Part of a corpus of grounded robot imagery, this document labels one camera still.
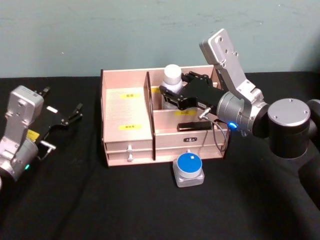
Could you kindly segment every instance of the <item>white bottle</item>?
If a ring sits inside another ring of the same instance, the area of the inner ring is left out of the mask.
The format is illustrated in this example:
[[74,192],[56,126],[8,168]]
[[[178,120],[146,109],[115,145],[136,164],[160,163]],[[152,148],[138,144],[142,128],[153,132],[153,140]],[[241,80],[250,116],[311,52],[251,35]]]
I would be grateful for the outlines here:
[[[179,92],[183,87],[181,74],[182,71],[178,65],[167,65],[164,68],[164,79],[161,85],[174,93]],[[166,102],[165,98],[162,96],[162,109],[178,109],[178,107]]]

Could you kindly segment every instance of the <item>metal knob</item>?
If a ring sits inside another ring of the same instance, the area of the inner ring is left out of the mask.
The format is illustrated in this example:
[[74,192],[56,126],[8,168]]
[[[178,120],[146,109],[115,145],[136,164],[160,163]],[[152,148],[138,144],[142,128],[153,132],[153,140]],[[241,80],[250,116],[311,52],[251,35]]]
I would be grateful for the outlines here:
[[134,157],[132,156],[132,154],[130,153],[129,154],[129,157],[128,157],[128,162],[132,162],[134,160]]
[[211,107],[207,107],[199,116],[198,116],[198,119],[201,120],[201,119],[204,119],[205,116],[210,113],[211,111]]
[[133,152],[133,149],[132,149],[132,146],[131,145],[128,145],[128,148],[126,150],[128,153],[132,153]]

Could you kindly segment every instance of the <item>blue button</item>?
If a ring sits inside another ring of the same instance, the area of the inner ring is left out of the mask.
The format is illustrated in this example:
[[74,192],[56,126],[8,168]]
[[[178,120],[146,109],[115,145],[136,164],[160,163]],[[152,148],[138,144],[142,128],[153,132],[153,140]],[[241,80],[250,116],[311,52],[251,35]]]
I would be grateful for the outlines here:
[[192,152],[181,154],[178,157],[176,164],[180,170],[190,174],[195,173],[202,168],[201,158]]

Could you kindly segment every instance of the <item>drawer knob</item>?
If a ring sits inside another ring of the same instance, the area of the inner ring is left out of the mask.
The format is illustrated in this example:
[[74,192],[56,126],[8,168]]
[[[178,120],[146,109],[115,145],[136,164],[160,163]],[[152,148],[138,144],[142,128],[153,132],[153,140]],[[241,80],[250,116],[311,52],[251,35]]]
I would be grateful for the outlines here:
[[130,153],[129,154],[129,157],[128,157],[128,162],[132,162],[134,160],[134,157],[132,156],[132,154]]
[[132,153],[132,152],[133,152],[132,146],[131,146],[131,145],[128,145],[128,148],[127,148],[126,151],[127,151],[128,153]]

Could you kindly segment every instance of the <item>white tag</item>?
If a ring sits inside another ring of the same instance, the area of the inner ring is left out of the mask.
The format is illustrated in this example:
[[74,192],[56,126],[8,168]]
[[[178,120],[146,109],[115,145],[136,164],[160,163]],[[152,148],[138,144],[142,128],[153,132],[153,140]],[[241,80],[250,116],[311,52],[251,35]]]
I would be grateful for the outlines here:
[[48,109],[49,111],[51,111],[51,112],[53,112],[55,114],[58,112],[58,110],[53,108],[52,106],[47,106],[46,109]]
[[207,108],[207,106],[206,106],[206,105],[204,105],[204,104],[202,104],[201,102],[198,102],[198,106],[199,106],[199,107],[201,107],[201,108],[204,108],[204,109],[206,109],[206,108]]

